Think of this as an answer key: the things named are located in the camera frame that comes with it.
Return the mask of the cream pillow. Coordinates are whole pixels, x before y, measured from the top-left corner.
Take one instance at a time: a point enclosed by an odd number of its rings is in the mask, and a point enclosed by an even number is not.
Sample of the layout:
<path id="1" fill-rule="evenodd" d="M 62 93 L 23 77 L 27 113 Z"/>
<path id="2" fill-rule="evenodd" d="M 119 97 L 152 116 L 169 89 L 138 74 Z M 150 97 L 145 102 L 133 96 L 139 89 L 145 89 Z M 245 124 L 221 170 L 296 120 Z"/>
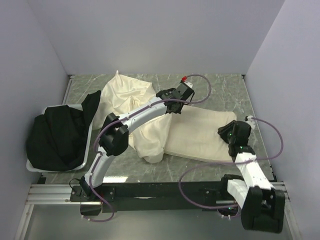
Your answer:
<path id="1" fill-rule="evenodd" d="M 181 158 L 211 162 L 231 162 L 228 144 L 218 135 L 237 116 L 232 111 L 214 111 L 184 106 L 173 114 L 164 153 Z"/>

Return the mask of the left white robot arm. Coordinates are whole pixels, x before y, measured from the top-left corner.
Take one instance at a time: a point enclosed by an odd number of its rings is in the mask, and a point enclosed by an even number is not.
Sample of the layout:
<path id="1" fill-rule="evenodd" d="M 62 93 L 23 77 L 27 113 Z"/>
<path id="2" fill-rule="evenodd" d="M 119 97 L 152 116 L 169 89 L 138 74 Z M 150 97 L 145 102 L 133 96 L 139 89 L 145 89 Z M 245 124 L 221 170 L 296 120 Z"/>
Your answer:
<path id="1" fill-rule="evenodd" d="M 171 113 L 180 114 L 187 99 L 194 94 L 192 83 L 182 80 L 178 87 L 161 90 L 155 97 L 130 112 L 121 115 L 113 112 L 108 114 L 94 142 L 95 159 L 79 181 L 82 195 L 88 201 L 99 197 L 99 186 L 103 183 L 105 173 L 115 157 L 126 151 L 129 136 L 134 130 L 157 117 Z"/>

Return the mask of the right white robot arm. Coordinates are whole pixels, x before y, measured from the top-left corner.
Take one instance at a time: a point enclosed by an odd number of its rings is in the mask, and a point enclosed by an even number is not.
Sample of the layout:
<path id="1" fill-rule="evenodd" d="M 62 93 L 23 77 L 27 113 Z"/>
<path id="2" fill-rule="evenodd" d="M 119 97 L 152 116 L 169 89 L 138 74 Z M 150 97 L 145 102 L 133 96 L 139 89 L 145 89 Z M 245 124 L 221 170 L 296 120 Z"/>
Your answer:
<path id="1" fill-rule="evenodd" d="M 237 202 L 245 230 L 279 234 L 283 230 L 286 196 L 267 179 L 249 145 L 256 120 L 250 115 L 218 128 L 218 135 L 227 143 L 228 154 L 241 173 L 225 175 L 219 193 L 222 198 Z"/>

